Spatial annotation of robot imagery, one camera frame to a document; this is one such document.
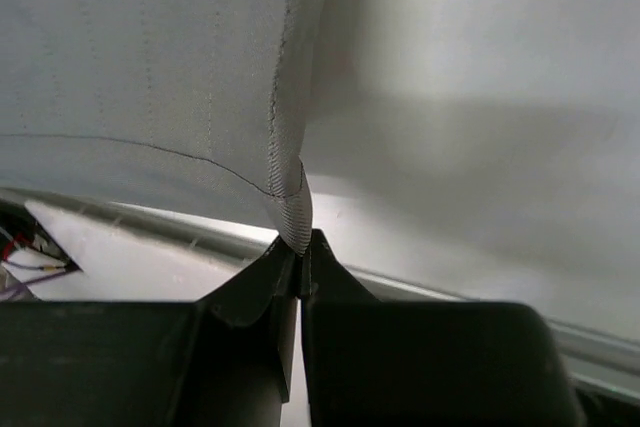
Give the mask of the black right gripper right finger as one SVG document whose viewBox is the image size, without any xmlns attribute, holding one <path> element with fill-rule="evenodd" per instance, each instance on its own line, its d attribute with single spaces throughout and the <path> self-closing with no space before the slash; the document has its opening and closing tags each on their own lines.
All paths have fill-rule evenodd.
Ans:
<svg viewBox="0 0 640 427">
<path fill-rule="evenodd" d="M 552 333 L 531 307 L 392 301 L 321 231 L 301 264 L 302 347 L 315 426 L 581 426 Z"/>
</svg>

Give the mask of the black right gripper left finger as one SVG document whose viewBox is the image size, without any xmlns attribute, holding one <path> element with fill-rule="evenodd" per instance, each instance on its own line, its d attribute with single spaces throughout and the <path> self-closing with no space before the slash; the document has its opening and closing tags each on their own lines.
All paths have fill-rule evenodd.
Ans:
<svg viewBox="0 0 640 427">
<path fill-rule="evenodd" d="M 296 265 L 276 240 L 195 301 L 4 303 L 2 424 L 278 425 Z"/>
</svg>

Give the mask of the grey pleated skirt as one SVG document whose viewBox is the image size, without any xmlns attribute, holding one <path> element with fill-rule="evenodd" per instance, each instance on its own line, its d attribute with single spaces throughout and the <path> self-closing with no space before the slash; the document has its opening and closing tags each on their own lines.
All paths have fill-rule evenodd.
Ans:
<svg viewBox="0 0 640 427">
<path fill-rule="evenodd" d="M 272 226 L 305 251 L 324 2 L 1 0 L 2 186 Z"/>
</svg>

